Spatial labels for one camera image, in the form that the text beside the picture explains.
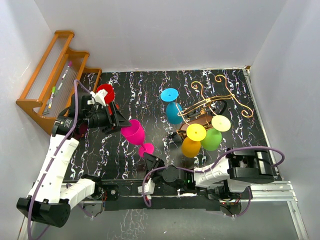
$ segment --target wooden shelf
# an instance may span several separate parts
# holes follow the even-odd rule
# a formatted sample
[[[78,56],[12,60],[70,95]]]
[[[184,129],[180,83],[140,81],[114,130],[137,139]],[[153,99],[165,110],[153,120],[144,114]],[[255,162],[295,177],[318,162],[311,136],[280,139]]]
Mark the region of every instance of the wooden shelf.
[[[48,134],[51,134],[59,113],[71,103],[75,92],[74,80],[80,80],[83,73],[97,73],[95,91],[102,72],[100,68],[86,67],[89,58],[87,51],[75,51],[69,47],[73,37],[72,31],[55,32],[26,88],[16,101]],[[49,109],[48,103],[54,86],[56,93]]]

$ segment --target wall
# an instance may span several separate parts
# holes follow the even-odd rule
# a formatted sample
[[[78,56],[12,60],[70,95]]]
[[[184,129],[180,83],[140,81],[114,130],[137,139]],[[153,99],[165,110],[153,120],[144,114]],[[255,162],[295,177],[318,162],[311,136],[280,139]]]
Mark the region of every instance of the wall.
[[[33,0],[0,1],[0,238],[16,239],[16,209],[37,178],[49,136],[15,103],[53,34]]]
[[[75,32],[112,71],[252,65],[286,0],[35,0],[51,31]]]
[[[319,239],[320,1],[290,0],[251,68],[253,91],[280,166],[292,181],[306,230]]]

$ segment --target pink goblet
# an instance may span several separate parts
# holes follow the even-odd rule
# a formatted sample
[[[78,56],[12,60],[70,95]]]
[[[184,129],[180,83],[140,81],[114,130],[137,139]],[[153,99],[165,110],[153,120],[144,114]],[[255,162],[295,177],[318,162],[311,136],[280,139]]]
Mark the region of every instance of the pink goblet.
[[[155,147],[152,143],[144,143],[146,134],[141,123],[136,119],[132,119],[129,122],[131,126],[121,128],[121,134],[129,143],[141,146],[138,151],[140,157],[143,158],[144,153],[152,154]]]

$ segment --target black marble table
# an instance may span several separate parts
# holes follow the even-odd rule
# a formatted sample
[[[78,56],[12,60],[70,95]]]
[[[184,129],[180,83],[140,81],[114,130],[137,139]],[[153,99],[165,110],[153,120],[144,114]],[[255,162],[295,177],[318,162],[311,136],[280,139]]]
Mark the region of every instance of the black marble table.
[[[187,108],[201,100],[198,90],[191,88],[191,82],[199,81],[204,86],[204,95],[212,97],[228,95],[225,83],[216,82],[215,76],[225,75],[227,85],[237,99],[253,109],[254,115],[245,118],[241,111],[245,108],[233,99],[227,100],[227,110],[223,114],[231,121],[231,130],[222,133],[222,143],[216,151],[201,148],[194,158],[187,158],[181,152],[181,140],[172,138],[176,127],[168,123],[167,103],[160,99],[166,88],[179,91],[178,102]],[[84,75],[82,81],[92,89],[96,75]],[[214,162],[226,148],[244,146],[266,146],[267,142],[255,111],[255,106],[242,69],[186,70],[150,72],[112,72],[101,75],[100,84],[114,87],[115,102],[127,119],[138,119],[145,129],[146,143],[153,143],[154,155],[167,165],[192,168]],[[222,108],[219,102],[216,108]],[[119,133],[105,135],[101,129],[90,129],[81,139],[79,147],[68,166],[64,180],[78,180],[83,174],[101,176],[102,179],[141,179],[145,175],[144,160],[134,146]]]

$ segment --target black marble surface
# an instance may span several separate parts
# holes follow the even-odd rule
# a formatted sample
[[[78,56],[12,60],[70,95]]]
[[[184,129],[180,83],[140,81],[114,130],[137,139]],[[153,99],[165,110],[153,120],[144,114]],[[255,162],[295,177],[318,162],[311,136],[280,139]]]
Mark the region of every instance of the black marble surface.
[[[154,155],[167,165],[192,168],[213,163],[219,154],[231,146],[267,145],[256,112],[253,111],[253,117],[245,118],[241,115],[245,108],[230,99],[223,115],[230,119],[232,127],[222,133],[219,149],[206,151],[201,148],[194,158],[182,155],[180,138],[169,136],[180,126],[168,123],[165,112],[167,103],[160,99],[160,93],[166,88],[177,89],[177,101],[182,108],[201,100],[200,92],[191,88],[193,81],[203,84],[206,97],[228,95],[225,83],[215,82],[218,74],[225,75],[232,93],[242,104],[254,110],[242,69],[103,73],[99,85],[113,85],[120,112],[129,120],[138,119],[141,122],[146,134],[145,143],[153,143]],[[91,73],[83,76],[82,81],[92,89],[96,77]],[[222,108],[219,104],[216,104],[218,109]],[[106,136],[99,128],[90,129],[81,139],[64,179],[78,180],[82,174],[102,176],[102,179],[141,179],[145,174],[145,163],[139,157],[138,149],[138,146],[128,143],[120,132]]]

